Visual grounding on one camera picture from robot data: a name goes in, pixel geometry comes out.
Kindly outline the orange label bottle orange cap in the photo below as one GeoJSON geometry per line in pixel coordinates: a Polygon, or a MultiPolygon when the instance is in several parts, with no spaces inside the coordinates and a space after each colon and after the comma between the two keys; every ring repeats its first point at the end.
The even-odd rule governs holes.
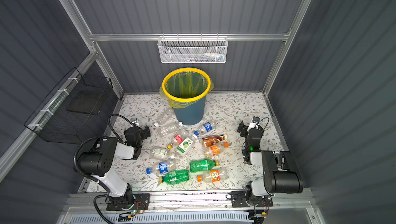
{"type": "Polygon", "coordinates": [[[212,158],[219,155],[224,149],[228,148],[230,144],[228,142],[219,142],[210,147],[204,149],[204,158],[212,158]]]}

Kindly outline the blue label bottle blue cap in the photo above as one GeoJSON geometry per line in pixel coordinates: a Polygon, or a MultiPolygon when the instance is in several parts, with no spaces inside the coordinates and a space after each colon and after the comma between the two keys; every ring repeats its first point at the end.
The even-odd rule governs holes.
{"type": "Polygon", "coordinates": [[[159,162],[154,166],[147,168],[146,173],[148,175],[154,174],[160,176],[175,170],[176,170],[176,161],[169,160],[169,161],[159,162]]]}

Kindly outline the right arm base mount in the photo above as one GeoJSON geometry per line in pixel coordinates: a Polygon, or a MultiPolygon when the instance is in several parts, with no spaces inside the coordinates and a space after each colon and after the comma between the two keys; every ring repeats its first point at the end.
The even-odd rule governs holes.
{"type": "Polygon", "coordinates": [[[228,197],[234,208],[264,207],[273,206],[273,201],[269,196],[255,196],[248,191],[232,191],[228,197]]]}

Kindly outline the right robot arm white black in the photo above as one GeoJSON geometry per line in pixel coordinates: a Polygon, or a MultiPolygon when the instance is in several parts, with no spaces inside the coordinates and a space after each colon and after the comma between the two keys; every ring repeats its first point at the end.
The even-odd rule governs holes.
{"type": "Polygon", "coordinates": [[[304,189],[303,179],[292,153],[289,151],[262,150],[260,142],[265,128],[262,120],[253,117],[249,125],[240,122],[237,133],[245,138],[241,152],[244,162],[260,166],[263,176],[249,181],[245,190],[232,192],[233,207],[272,206],[272,197],[276,193],[301,194],[304,189]]]}

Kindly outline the brown tea bottle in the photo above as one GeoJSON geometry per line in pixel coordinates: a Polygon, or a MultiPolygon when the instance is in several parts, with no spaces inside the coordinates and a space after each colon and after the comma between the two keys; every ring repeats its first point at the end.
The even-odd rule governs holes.
{"type": "Polygon", "coordinates": [[[211,147],[215,145],[216,143],[222,142],[227,140],[227,135],[210,135],[210,136],[205,136],[201,138],[202,145],[203,147],[211,147]]]}

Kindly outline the orange soda bottle front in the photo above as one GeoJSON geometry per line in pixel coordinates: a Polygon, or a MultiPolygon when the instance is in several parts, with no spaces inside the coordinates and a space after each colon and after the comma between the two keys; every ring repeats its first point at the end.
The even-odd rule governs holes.
{"type": "Polygon", "coordinates": [[[229,174],[224,168],[207,170],[201,175],[197,175],[197,181],[204,183],[216,183],[227,180],[228,178],[229,174]]]}

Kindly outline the green bottle yellow cap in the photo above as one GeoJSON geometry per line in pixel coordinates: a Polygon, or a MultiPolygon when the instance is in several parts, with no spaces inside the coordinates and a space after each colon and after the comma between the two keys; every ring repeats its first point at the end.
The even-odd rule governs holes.
{"type": "Polygon", "coordinates": [[[210,159],[195,160],[189,163],[191,173],[204,172],[217,166],[219,166],[219,161],[210,159]]]}
{"type": "Polygon", "coordinates": [[[189,180],[189,170],[187,169],[182,169],[182,170],[176,170],[176,171],[171,171],[164,176],[161,176],[159,178],[159,183],[166,183],[168,185],[176,185],[179,183],[183,183],[189,180]]]}

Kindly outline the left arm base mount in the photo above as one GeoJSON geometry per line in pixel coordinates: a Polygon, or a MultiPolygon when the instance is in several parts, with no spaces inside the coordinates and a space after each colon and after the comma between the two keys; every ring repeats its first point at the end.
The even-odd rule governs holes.
{"type": "Polygon", "coordinates": [[[127,194],[123,197],[106,197],[107,211],[146,211],[150,204],[150,194],[127,194]]]}

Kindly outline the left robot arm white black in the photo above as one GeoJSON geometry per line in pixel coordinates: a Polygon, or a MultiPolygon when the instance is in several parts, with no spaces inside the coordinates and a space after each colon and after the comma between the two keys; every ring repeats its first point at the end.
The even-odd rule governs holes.
{"type": "Polygon", "coordinates": [[[102,135],[83,141],[74,153],[73,166],[77,172],[106,191],[104,197],[108,204],[122,209],[131,208],[136,202],[132,187],[112,168],[112,163],[115,158],[137,160],[142,152],[143,141],[151,136],[150,128],[142,128],[137,121],[120,114],[111,114],[107,121],[114,137],[102,135]],[[120,137],[111,124],[113,117],[119,117],[130,125],[124,131],[126,140],[120,137]]]}

